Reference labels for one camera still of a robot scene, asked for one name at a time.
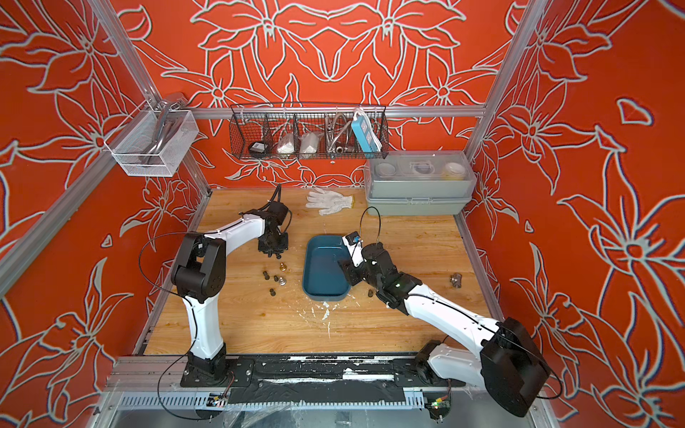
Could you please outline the teal plastic storage box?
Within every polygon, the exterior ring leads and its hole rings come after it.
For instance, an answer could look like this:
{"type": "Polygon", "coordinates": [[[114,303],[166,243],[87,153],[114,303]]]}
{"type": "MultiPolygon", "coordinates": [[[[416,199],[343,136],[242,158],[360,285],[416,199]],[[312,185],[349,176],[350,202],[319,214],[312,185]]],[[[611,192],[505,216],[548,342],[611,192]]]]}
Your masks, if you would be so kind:
{"type": "Polygon", "coordinates": [[[342,301],[351,290],[339,263],[350,261],[340,235],[317,235],[307,244],[303,292],[312,301],[342,301]]]}

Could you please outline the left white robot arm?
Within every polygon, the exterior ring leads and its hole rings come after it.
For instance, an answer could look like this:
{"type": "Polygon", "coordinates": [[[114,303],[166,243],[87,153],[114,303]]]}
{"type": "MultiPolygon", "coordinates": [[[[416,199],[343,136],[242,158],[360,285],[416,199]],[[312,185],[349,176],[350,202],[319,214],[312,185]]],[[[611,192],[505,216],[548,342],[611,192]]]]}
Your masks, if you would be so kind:
{"type": "Polygon", "coordinates": [[[255,240],[258,251],[277,258],[288,249],[292,215],[286,205],[269,202],[216,230],[188,233],[171,269],[171,283],[189,320],[191,344],[182,378],[184,386],[219,385],[228,378],[227,347],[219,331],[219,294],[227,278],[227,258],[255,240]]]}

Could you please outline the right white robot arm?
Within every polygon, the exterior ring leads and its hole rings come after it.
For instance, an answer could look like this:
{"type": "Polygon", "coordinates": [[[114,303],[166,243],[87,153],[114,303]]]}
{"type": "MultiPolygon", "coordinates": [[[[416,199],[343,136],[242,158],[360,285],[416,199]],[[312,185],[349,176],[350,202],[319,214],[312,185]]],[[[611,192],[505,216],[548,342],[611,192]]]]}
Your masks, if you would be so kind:
{"type": "Polygon", "coordinates": [[[349,253],[339,266],[350,285],[366,282],[392,310],[434,326],[470,355],[442,342],[426,345],[430,374],[484,388],[515,417],[525,417],[553,371],[526,328],[509,317],[497,321],[445,299],[410,274],[399,271],[380,242],[363,244],[357,233],[342,240],[349,253]]]}

